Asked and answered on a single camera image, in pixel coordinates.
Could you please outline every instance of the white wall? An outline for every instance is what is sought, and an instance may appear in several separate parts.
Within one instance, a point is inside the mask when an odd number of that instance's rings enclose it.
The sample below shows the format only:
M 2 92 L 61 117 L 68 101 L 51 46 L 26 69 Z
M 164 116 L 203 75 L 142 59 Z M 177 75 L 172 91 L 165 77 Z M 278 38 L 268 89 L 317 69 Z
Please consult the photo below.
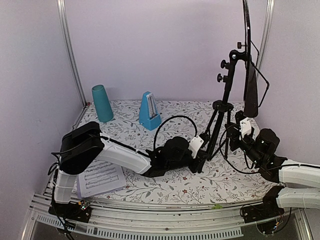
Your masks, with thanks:
M 249 0 L 252 40 L 260 45 L 267 2 Z M 244 40 L 239 0 L 68 0 L 66 13 L 85 95 L 104 84 L 111 99 L 217 100 L 223 59 Z M 230 95 L 242 101 L 244 63 Z
M 313 164 L 320 164 L 319 10 L 320 1 L 275 1 L 262 66 L 271 87 L 257 117 L 280 138 L 279 156 Z M 307 213 L 320 239 L 320 212 Z
M 54 0 L 0 2 L 0 239 L 17 240 L 81 111 Z

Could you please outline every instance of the floral pattern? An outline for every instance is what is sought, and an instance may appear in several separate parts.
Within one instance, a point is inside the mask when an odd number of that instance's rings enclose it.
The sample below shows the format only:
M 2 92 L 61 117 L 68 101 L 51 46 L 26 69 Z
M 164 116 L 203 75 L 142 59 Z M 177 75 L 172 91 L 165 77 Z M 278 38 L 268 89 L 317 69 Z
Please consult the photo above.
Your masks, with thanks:
M 90 121 L 96 121 L 104 135 L 144 151 L 153 148 L 156 130 L 149 131 L 139 124 L 139 109 L 141 101 L 114 100 L 111 107 L 114 119 L 109 122 L 99 122 L 94 104 L 89 105 L 80 126 Z M 157 101 L 158 112 L 162 121 L 175 115 L 185 115 L 196 123 L 198 133 L 202 133 L 213 113 L 212 103 L 203 101 Z M 242 103 L 234 103 L 234 114 L 243 109 Z M 251 119 L 255 128 L 254 136 L 259 133 L 256 122 Z M 157 146 L 162 146 L 166 140 L 181 136 L 190 140 L 195 130 L 186 119 L 170 120 L 160 130 Z M 239 170 L 249 172 L 241 150 L 228 152 L 228 160 Z M 274 185 L 264 180 L 259 174 L 241 174 L 233 170 L 217 154 L 207 161 L 202 173 L 193 174 L 188 168 L 168 171 L 162 177 L 148 178 L 130 169 L 123 168 L 126 186 L 114 192 L 97 196 L 98 198 L 155 204 L 219 204 L 248 200 L 259 200 Z

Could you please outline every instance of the sheet music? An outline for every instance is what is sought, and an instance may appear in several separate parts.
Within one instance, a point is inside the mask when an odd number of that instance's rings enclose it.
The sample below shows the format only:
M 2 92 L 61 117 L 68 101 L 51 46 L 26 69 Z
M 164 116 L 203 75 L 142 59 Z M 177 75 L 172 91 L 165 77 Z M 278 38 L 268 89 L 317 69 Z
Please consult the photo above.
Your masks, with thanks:
M 122 167 L 111 162 L 94 160 L 84 172 L 78 175 L 77 189 L 80 197 L 110 192 L 126 185 Z

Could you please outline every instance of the blue metronome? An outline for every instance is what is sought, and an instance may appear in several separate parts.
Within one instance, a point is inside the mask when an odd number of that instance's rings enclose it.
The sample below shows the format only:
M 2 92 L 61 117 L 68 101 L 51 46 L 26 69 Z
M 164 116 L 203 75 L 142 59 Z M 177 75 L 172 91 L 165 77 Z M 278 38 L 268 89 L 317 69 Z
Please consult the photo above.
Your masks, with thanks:
M 161 117 L 157 111 L 154 94 L 147 91 L 142 96 L 139 112 L 139 123 L 148 130 L 153 130 L 161 124 Z

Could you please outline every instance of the table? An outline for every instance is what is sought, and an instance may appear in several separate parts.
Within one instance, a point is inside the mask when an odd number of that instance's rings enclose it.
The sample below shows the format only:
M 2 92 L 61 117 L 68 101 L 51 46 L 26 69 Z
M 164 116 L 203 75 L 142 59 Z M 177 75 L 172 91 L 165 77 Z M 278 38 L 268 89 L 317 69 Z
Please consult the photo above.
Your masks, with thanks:
M 149 131 L 139 124 L 141 101 L 114 100 L 110 103 L 114 119 L 109 122 L 99 122 L 95 106 L 91 104 L 79 126 L 95 121 L 100 124 L 104 135 L 136 149 L 152 149 L 156 130 Z M 198 133 L 205 130 L 213 113 L 212 103 L 209 101 L 157 101 L 156 105 L 162 121 L 174 115 L 188 116 L 197 125 Z M 244 107 L 242 103 L 234 103 L 233 105 L 232 121 L 235 113 Z M 259 133 L 259 128 L 253 119 L 250 121 L 255 129 L 255 137 Z M 166 140 L 175 136 L 182 136 L 190 140 L 194 136 L 194 131 L 193 126 L 187 120 L 173 119 L 163 126 L 163 129 L 159 132 L 157 146 L 163 146 Z M 228 154 L 228 159 L 237 169 L 244 172 L 254 172 L 254 170 L 247 169 L 241 150 L 238 149 Z M 141 176 L 126 168 L 123 168 L 123 172 L 126 186 L 122 190 L 96 197 L 154 204 L 221 204 L 260 200 L 275 185 L 264 180 L 259 174 L 244 175 L 236 172 L 219 153 L 212 161 L 207 161 L 204 164 L 200 174 L 193 174 L 188 168 L 171 170 L 164 176 L 155 178 Z

